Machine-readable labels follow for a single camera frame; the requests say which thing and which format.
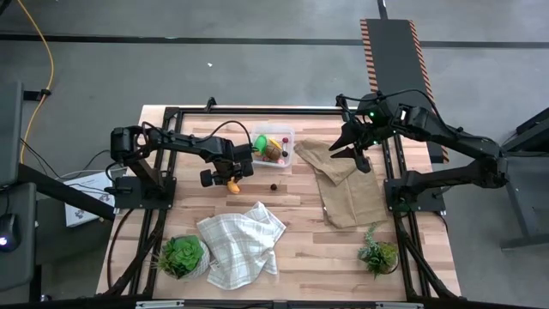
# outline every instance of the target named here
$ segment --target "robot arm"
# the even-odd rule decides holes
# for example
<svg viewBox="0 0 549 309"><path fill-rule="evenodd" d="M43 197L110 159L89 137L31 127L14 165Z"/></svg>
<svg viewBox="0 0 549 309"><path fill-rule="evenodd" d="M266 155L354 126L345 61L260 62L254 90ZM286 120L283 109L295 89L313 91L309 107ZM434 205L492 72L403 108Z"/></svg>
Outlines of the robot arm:
<svg viewBox="0 0 549 309"><path fill-rule="evenodd" d="M142 135L145 144L137 138ZM202 186L227 185L236 183L243 177L253 175L250 144L234 146L232 141L217 137L204 138L163 131L151 126L130 126L116 128L111 133L111 157L121 162L145 182L153 182L162 187L160 171L151 168L145 161L152 151L158 149L178 151L200 156L206 163L214 163L215 172L205 170L200 173Z"/></svg>
<svg viewBox="0 0 549 309"><path fill-rule="evenodd" d="M394 198L413 202L425 189L445 185L473 183L484 188L499 188L506 184L506 160L496 142L487 137L472 136L461 128L450 127L436 113L424 107L401 103L396 98L389 100L390 96L393 95L368 94L361 99L355 113L344 108L343 118L347 121L341 127L340 138L330 150L349 144L354 147L346 147L332 157L353 158L357 168L368 173L370 167L362 150L367 150L395 134L401 134L419 142L436 142L470 156L475 161L466 167L434 173L408 171L402 175L401 183L394 188ZM338 106L347 106L342 95L336 99ZM362 123L357 116L367 116L371 122Z"/></svg>

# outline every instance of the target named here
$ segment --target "white checkered towel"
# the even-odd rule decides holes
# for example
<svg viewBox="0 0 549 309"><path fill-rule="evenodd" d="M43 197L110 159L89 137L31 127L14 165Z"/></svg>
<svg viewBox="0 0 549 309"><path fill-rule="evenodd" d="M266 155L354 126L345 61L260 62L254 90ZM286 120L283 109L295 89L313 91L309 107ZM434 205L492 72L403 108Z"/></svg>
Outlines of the white checkered towel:
<svg viewBox="0 0 549 309"><path fill-rule="evenodd" d="M215 258L208 282L232 290L256 280L263 266L278 273L273 247L286 226L262 203L243 215L216 215L196 225Z"/></svg>

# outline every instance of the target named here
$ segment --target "gray concrete floor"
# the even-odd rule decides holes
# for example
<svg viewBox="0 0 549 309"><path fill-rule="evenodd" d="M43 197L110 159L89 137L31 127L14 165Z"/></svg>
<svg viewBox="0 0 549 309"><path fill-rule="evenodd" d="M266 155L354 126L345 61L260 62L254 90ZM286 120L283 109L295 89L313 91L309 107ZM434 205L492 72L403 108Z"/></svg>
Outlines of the gray concrete floor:
<svg viewBox="0 0 549 309"><path fill-rule="evenodd" d="M47 33L358 39L358 19L377 17L375 0L26 3ZM420 39L549 40L545 1L387 0L387 5L389 17L416 21ZM0 16L0 31L33 30L14 3ZM356 96L369 89L359 46L53 43L51 49L54 95L35 120L29 142L60 173L80 169L108 148L112 127L134 124L145 104L200 104L215 96L220 104L331 106L339 93ZM549 50L424 54L438 108L449 124L503 141L548 106ZM0 42L0 68L0 81L19 79L31 89L44 87L49 75L40 43ZM26 110L32 107L26 103ZM36 166L31 157L27 162ZM450 164L435 168L467 162L450 152ZM94 167L105 163L106 158ZM463 295L548 307L549 246L499 249L500 241L519 235L505 191L466 185L446 193L445 201ZM97 248L49 265L45 292L57 298L92 295L104 252ZM3 298L17 300L24 298Z"/></svg>

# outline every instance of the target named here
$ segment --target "black floor stripe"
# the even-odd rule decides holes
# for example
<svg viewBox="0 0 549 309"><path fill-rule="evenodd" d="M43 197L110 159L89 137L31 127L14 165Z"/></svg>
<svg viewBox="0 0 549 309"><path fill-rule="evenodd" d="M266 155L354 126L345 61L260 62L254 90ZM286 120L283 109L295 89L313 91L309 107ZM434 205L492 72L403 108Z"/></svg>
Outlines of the black floor stripe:
<svg viewBox="0 0 549 309"><path fill-rule="evenodd" d="M202 45L335 45L362 46L361 39L251 39L251 38L170 38L96 35L46 35L48 42L120 44L202 44ZM34 34L0 34L3 41L40 41ZM422 40L423 48L506 48L549 49L549 42L474 42Z"/></svg>

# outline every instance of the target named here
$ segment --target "succulent plant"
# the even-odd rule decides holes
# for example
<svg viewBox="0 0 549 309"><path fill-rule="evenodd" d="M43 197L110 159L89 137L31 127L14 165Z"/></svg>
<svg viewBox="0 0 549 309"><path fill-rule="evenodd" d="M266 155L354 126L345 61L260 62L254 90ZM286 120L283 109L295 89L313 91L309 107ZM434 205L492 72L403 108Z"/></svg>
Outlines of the succulent plant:
<svg viewBox="0 0 549 309"><path fill-rule="evenodd" d="M204 250L195 235L171 238L162 246L158 267L179 279L196 268L202 254Z"/></svg>
<svg viewBox="0 0 549 309"><path fill-rule="evenodd" d="M365 235L366 246L359 249L359 260L366 263L366 268L374 274L374 278L390 273L397 263L396 245L373 239L376 227L375 224L371 225Z"/></svg>

